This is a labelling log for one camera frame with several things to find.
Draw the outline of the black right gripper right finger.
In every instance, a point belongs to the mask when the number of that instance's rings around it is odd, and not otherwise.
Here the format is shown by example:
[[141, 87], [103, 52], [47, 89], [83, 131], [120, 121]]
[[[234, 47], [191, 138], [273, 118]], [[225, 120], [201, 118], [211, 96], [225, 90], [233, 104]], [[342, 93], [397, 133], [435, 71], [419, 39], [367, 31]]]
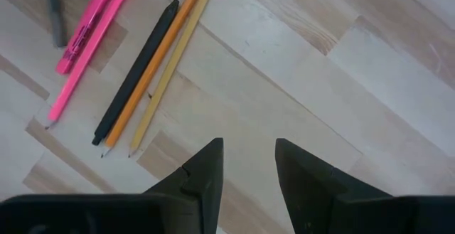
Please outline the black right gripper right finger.
[[285, 138], [276, 140], [275, 161], [296, 234], [329, 234], [333, 204], [340, 197], [348, 201], [390, 197]]

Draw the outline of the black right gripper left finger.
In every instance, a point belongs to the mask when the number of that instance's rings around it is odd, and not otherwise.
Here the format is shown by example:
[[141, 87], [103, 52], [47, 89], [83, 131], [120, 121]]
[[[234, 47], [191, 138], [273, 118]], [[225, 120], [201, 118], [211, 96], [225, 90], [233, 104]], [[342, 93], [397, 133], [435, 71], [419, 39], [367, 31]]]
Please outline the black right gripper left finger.
[[152, 234], [216, 234], [223, 192], [223, 139], [214, 138], [145, 191], [159, 215]]

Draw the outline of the yellow pencil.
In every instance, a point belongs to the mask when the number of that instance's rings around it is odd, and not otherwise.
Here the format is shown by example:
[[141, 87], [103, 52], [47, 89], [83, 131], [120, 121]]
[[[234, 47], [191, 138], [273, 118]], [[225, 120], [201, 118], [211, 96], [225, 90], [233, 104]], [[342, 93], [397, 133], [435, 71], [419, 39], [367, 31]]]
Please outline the yellow pencil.
[[154, 114], [156, 112], [157, 107], [159, 106], [161, 98], [163, 97], [164, 92], [166, 91], [170, 79], [181, 59], [181, 56], [184, 53], [184, 50], [186, 49], [186, 46], [188, 45], [188, 42], [196, 28], [199, 18], [201, 17], [207, 3], [208, 0], [197, 0], [196, 5], [194, 6], [194, 9], [188, 19], [188, 23], [171, 55], [169, 62], [164, 68], [161, 79], [159, 80], [158, 85], [156, 86], [156, 89], [154, 91], [154, 94], [152, 95], [151, 100], [147, 105], [147, 108], [141, 118], [141, 121], [138, 127], [136, 128], [132, 142], [130, 144], [129, 157], [133, 156], [137, 149], [139, 148], [139, 145], [141, 144], [141, 141], [144, 138], [145, 132], [154, 117]]

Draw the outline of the orange pencil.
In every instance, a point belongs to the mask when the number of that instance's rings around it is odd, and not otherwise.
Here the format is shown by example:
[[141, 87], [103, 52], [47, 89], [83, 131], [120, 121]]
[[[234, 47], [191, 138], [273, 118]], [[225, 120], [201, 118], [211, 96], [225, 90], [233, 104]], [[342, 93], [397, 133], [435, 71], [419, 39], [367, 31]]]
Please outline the orange pencil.
[[179, 30], [181, 29], [189, 11], [192, 9], [195, 2], [196, 0], [184, 0], [182, 4], [178, 5], [178, 12], [171, 26], [167, 30], [166, 35], [164, 36], [159, 47], [157, 48], [154, 56], [149, 61], [146, 70], [140, 77], [139, 82], [134, 88], [133, 93], [128, 99], [126, 105], [124, 106], [124, 109], [122, 110], [114, 126], [110, 130], [109, 134], [102, 140], [102, 142], [105, 143], [107, 150], [113, 148], [116, 145], [127, 122], [129, 121], [129, 118], [131, 117], [133, 111], [136, 109], [136, 106], [138, 105], [141, 96], [148, 88], [151, 79], [155, 75], [158, 67], [161, 64], [161, 61], [164, 59], [164, 56], [167, 54], [167, 51], [171, 47], [173, 41], [175, 40], [175, 37], [177, 36]]

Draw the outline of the black pen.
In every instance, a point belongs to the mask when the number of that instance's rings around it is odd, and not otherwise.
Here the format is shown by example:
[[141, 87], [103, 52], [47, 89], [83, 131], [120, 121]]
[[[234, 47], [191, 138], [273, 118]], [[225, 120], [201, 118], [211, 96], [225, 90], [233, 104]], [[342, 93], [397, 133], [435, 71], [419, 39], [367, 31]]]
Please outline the black pen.
[[100, 142], [109, 134], [124, 106], [134, 91], [140, 77], [146, 70], [149, 61], [154, 56], [157, 48], [162, 42], [167, 30], [171, 26], [178, 12], [179, 0], [173, 0], [165, 9], [156, 23], [150, 36], [147, 38], [144, 47], [140, 51], [122, 85], [111, 101], [102, 120], [97, 126], [92, 140], [92, 145], [98, 146]]

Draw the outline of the pink pencil with blue eraser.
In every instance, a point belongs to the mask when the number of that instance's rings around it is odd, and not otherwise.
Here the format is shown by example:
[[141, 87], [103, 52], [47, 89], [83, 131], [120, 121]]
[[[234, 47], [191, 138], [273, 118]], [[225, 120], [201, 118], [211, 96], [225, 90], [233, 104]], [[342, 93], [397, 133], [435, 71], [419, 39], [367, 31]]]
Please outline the pink pencil with blue eraser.
[[60, 94], [57, 96], [55, 102], [50, 108], [48, 114], [48, 123], [46, 129], [55, 125], [64, 112], [66, 105], [77, 87], [81, 77], [83, 76], [86, 67], [98, 49], [103, 37], [105, 36], [110, 24], [113, 22], [118, 10], [122, 6], [124, 0], [109, 0], [104, 11], [99, 17], [97, 25], [93, 28], [90, 37], [87, 39], [85, 47], [81, 51], [79, 57], [75, 61], [70, 72], [67, 73], [68, 79], [66, 80]]

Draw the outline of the pink highlighter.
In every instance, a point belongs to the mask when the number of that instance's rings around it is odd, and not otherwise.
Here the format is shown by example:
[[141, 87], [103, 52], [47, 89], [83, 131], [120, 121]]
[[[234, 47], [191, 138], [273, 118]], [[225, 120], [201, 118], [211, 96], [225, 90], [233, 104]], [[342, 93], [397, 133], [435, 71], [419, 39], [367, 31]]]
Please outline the pink highlighter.
[[85, 47], [93, 28], [97, 25], [101, 13], [109, 0], [89, 0], [86, 9], [64, 51], [55, 71], [64, 75], [70, 72], [81, 51]]

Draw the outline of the grey pen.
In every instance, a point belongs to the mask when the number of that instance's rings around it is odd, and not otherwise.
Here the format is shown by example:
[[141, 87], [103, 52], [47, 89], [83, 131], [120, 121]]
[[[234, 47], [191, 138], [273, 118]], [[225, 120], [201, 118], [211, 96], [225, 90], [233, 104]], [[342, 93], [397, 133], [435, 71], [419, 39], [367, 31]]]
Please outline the grey pen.
[[55, 47], [64, 48], [67, 45], [66, 28], [60, 0], [47, 0], [50, 27]]

